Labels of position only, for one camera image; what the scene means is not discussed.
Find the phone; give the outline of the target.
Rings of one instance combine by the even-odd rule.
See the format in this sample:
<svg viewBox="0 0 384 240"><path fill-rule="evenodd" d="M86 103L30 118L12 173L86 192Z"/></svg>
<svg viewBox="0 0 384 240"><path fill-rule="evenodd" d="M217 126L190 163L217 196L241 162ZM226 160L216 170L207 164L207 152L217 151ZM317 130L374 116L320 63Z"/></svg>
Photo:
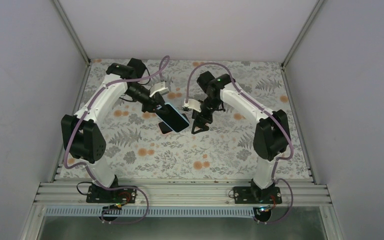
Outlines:
<svg viewBox="0 0 384 240"><path fill-rule="evenodd" d="M177 111L173 105L166 102L164 106L165 113L156 113L156 115L159 117L161 122L164 122L172 129L172 132L179 133L190 126L188 118L184 114Z"/></svg>
<svg viewBox="0 0 384 240"><path fill-rule="evenodd" d="M162 121L158 123L158 128L163 135L166 135L173 131L167 124Z"/></svg>

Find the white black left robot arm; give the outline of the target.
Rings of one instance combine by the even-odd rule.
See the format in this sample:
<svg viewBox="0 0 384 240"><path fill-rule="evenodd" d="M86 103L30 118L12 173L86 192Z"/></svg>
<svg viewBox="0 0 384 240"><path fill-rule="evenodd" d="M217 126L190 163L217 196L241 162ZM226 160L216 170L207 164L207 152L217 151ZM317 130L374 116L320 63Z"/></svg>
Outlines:
<svg viewBox="0 0 384 240"><path fill-rule="evenodd" d="M73 115L64 115L61 130L64 146L63 165L69 170L84 166L98 188L99 196L111 203L119 197L118 180L104 159L106 140L101 126L116 101L129 96L142 104L142 110L149 113L166 113L163 94L168 87L165 81L146 88L142 81L156 76L161 77L170 57L166 55L160 62L158 71L144 76L145 64L131 58L128 64L112 63L106 70L102 83L92 97Z"/></svg>

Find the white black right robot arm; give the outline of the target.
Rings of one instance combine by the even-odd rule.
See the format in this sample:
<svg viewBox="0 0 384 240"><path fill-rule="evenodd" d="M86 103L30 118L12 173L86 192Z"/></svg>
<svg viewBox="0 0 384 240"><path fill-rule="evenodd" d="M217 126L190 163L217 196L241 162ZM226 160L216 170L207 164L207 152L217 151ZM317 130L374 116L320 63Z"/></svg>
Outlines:
<svg viewBox="0 0 384 240"><path fill-rule="evenodd" d="M253 149L259 156L257 169L250 183L250 195L254 202L264 203L269 199L276 183L274 180L277 160L290 146L288 116L283 110L273 111L257 102L240 88L229 74L214 77L209 71L196 80L206 94L204 100L186 100L184 109L192 109L191 133L198 134L209 130L213 113L222 111L228 104L245 119L255 124Z"/></svg>

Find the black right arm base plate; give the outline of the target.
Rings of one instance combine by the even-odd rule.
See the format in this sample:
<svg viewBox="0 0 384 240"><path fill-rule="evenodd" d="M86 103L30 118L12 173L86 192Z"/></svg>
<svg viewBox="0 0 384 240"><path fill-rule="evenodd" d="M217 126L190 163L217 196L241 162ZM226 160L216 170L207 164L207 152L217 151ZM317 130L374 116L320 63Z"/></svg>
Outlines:
<svg viewBox="0 0 384 240"><path fill-rule="evenodd" d="M265 189L251 186L235 186L233 199L235 204L282 204L282 194L279 187L271 186Z"/></svg>

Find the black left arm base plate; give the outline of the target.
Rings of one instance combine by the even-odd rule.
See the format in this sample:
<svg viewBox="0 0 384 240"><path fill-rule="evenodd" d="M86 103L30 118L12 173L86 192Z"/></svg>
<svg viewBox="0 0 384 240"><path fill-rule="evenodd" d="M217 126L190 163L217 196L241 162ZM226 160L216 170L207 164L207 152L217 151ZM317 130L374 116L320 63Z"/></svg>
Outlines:
<svg viewBox="0 0 384 240"><path fill-rule="evenodd" d="M85 201L87 203L100 204L134 204L136 201L136 196L136 189L122 188L119 190L105 190L92 184L88 188Z"/></svg>

